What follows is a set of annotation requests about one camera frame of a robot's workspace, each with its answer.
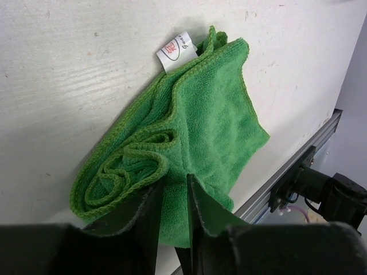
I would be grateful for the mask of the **green towel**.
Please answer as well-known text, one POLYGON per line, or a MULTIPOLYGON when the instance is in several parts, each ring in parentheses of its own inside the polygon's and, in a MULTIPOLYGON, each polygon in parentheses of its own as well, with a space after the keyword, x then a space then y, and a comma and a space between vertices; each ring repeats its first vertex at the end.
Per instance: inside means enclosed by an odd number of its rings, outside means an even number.
POLYGON ((244 166, 266 144, 243 79, 247 42, 209 28, 198 56, 161 73, 121 114, 79 171, 69 197, 86 223, 165 182, 159 243, 190 245, 186 177, 227 210, 244 166))

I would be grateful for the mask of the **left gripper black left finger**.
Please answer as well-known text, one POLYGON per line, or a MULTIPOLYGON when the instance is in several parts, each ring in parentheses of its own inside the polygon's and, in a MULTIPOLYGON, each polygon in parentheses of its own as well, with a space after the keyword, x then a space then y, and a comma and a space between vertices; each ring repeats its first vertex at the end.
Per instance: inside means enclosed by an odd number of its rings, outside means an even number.
POLYGON ((102 249, 99 274, 154 274, 163 204, 163 184, 154 183, 88 224, 102 249))

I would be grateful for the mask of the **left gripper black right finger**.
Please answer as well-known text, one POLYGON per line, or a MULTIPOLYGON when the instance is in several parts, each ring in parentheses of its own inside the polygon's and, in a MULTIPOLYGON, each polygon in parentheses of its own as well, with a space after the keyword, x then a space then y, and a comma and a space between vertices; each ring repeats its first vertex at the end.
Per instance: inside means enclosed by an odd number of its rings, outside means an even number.
POLYGON ((183 274, 239 274, 241 256, 236 233, 248 226, 188 174, 189 248, 176 248, 183 274))

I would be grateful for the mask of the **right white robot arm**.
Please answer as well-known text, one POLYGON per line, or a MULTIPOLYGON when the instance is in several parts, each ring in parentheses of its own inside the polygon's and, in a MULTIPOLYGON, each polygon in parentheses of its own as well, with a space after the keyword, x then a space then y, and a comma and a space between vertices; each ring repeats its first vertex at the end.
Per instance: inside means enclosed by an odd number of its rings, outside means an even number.
POLYGON ((295 183, 306 205, 328 222, 358 229, 366 216, 366 189, 342 174, 329 177, 306 167, 295 183))

